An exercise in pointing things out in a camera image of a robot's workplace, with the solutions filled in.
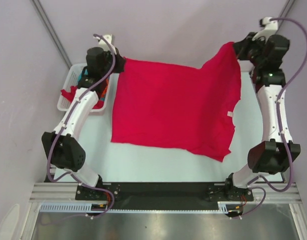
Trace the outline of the white plastic laundry basket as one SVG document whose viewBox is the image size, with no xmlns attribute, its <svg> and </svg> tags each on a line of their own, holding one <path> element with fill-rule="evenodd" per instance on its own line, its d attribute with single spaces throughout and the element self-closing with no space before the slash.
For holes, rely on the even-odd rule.
<svg viewBox="0 0 307 240">
<path fill-rule="evenodd" d="M 69 72 L 67 74 L 67 77 L 64 81 L 64 84 L 63 84 L 63 87 L 62 87 L 63 90 L 70 92 L 71 86 L 76 86 L 78 84 L 79 75 L 81 74 L 83 68 L 86 65 L 87 65 L 86 63 L 77 63 L 77 64 L 74 64 L 74 65 L 71 66 L 71 68 L 69 69 Z M 108 85 L 107 85 L 107 92 L 106 92 L 106 95 L 104 96 L 103 101 L 102 101 L 103 106 L 99 109 L 92 109 L 90 111 L 91 115 L 102 116 L 105 113 L 105 109 L 106 109 L 108 99 L 109 99 L 109 96 L 110 96 L 111 84 L 112 84 L 111 77 L 109 77 L 108 78 Z M 59 96 L 59 99 L 58 99 L 57 109 L 59 111 L 66 112 L 69 109 L 70 105 L 71 105 L 71 102 L 61 94 Z"/>
</svg>

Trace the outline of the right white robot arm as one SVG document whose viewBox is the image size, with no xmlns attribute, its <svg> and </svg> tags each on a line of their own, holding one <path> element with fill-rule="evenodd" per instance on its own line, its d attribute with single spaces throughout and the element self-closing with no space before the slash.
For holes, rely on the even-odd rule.
<svg viewBox="0 0 307 240">
<path fill-rule="evenodd" d="M 289 170 L 289 182 L 284 188 L 269 185 L 276 192 L 287 191 L 293 182 L 293 162 L 301 146 L 290 134 L 285 107 L 287 83 L 281 64 L 289 47 L 290 41 L 282 35 L 257 36 L 254 32 L 233 44 L 237 59 L 254 66 L 250 77 L 262 115 L 263 134 L 261 143 L 249 150 L 247 164 L 225 180 L 223 192 L 230 201 L 250 192 L 251 184 L 258 179 L 268 183 L 269 175 Z"/>
</svg>

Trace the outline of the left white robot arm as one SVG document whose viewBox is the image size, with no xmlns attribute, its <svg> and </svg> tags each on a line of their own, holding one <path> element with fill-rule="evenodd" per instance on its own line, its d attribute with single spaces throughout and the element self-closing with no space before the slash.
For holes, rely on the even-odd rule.
<svg viewBox="0 0 307 240">
<path fill-rule="evenodd" d="M 104 187 L 101 177 L 86 163 L 86 152 L 79 144 L 81 130 L 93 107 L 109 90 L 109 77 L 124 71 L 126 60 L 116 47 L 108 50 L 93 47 L 87 50 L 86 66 L 75 86 L 73 100 L 60 123 L 51 132 L 44 132 L 41 141 L 47 157 L 47 168 L 55 166 L 82 185 L 93 200 L 100 199 Z"/>
</svg>

